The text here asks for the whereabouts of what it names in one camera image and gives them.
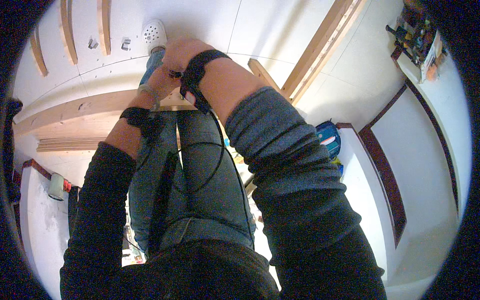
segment white shoe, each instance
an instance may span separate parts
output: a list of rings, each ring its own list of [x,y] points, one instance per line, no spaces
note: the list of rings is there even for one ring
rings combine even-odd
[[[150,22],[144,26],[142,36],[145,43],[148,45],[148,55],[151,55],[153,48],[165,48],[167,45],[167,34],[165,33],[165,27],[160,20],[150,20]]]

